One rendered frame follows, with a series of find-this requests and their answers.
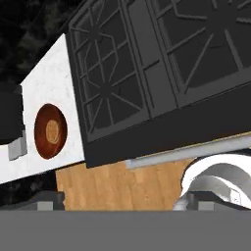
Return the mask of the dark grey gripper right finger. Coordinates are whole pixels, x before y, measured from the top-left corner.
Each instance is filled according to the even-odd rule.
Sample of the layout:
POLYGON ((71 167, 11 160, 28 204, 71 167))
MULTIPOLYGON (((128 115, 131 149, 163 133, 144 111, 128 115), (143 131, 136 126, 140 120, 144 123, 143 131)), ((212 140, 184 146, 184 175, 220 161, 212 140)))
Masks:
POLYGON ((194 191, 187 194, 188 210, 196 211, 248 211, 248 208, 226 202, 213 192, 194 191))

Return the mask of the brown bowl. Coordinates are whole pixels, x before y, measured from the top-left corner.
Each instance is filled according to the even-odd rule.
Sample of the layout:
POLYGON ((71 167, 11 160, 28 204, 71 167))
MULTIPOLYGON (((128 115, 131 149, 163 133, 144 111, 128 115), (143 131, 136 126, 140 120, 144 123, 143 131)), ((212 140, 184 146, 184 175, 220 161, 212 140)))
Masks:
POLYGON ((53 104, 43 105, 35 119, 34 142, 38 154, 49 160, 60 153, 68 136, 68 126, 61 110, 53 104), (55 120, 59 125, 59 141, 56 144, 49 143, 46 139, 45 128, 50 120, 55 120))

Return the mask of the light wooden cupboard front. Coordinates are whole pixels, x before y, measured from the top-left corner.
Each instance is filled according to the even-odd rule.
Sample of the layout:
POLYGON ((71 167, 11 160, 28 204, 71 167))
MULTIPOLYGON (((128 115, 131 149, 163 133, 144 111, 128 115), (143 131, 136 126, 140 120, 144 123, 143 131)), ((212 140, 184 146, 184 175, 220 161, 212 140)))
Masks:
POLYGON ((79 164, 56 172, 67 210, 170 210, 192 159, 128 170, 124 162, 88 169, 79 164))

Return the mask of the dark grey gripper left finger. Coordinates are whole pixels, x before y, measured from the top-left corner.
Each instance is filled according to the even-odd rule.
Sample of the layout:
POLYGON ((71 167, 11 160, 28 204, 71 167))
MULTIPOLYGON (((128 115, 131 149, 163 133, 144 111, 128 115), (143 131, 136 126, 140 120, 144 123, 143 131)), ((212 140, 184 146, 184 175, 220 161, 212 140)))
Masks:
POLYGON ((2 206, 0 211, 64 211, 64 201, 64 192, 42 191, 24 202, 2 206))

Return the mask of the tan round waffle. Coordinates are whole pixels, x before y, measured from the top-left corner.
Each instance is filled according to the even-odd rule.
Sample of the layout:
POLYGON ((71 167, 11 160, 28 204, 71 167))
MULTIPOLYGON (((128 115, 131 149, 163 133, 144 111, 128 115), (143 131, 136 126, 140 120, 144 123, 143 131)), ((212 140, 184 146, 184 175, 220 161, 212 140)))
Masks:
POLYGON ((47 123, 45 134, 49 143, 56 144, 59 141, 59 125, 55 120, 50 120, 47 123))

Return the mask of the black microwave oven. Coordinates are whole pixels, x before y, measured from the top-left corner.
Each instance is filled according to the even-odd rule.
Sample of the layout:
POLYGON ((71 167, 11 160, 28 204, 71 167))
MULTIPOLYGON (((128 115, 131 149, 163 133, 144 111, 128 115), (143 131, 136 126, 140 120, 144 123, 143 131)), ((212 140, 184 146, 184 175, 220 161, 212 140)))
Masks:
POLYGON ((8 158, 15 161, 27 153, 23 89, 0 92, 0 146, 6 146, 8 158))

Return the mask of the black hob with grates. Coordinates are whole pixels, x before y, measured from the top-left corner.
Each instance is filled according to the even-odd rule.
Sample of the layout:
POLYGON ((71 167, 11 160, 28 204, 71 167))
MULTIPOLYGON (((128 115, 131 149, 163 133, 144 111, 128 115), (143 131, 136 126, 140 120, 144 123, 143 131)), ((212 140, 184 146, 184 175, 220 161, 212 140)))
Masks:
POLYGON ((66 40, 89 168, 251 132, 251 0, 82 0, 66 40))

